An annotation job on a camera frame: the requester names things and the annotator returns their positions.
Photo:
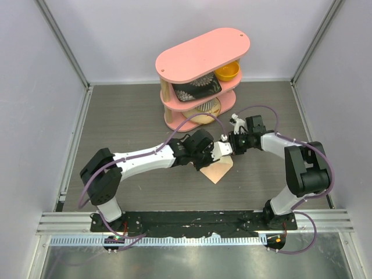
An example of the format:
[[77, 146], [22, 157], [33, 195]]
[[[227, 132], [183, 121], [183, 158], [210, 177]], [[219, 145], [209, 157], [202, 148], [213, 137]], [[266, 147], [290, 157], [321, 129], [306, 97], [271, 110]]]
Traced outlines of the pink envelope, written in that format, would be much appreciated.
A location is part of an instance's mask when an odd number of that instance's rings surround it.
[[224, 156], [219, 161], [212, 163], [208, 167], [200, 169], [200, 172], [206, 176], [212, 183], [217, 184], [233, 167], [231, 156]]

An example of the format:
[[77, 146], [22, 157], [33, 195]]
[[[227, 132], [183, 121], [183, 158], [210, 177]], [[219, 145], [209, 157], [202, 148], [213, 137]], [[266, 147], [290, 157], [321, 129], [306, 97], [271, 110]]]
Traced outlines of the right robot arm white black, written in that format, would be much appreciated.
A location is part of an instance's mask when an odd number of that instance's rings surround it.
[[228, 134], [233, 155], [254, 148], [284, 159], [285, 187], [263, 208], [262, 221], [268, 229], [278, 228], [305, 200], [331, 188], [332, 171], [321, 143], [302, 143], [267, 130], [260, 115], [243, 120], [233, 114], [229, 122], [234, 126]]

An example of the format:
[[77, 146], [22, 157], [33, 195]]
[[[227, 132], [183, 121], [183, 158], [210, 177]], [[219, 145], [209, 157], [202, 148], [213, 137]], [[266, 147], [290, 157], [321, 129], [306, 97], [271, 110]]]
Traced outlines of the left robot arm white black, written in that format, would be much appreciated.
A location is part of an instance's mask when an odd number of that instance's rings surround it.
[[137, 174], [192, 163], [199, 171], [218, 161], [210, 133], [204, 129], [182, 138], [171, 138], [153, 148], [129, 153], [113, 153], [102, 148], [80, 171], [89, 201], [98, 209], [102, 223], [112, 232], [124, 224], [123, 211], [116, 199], [120, 183]]

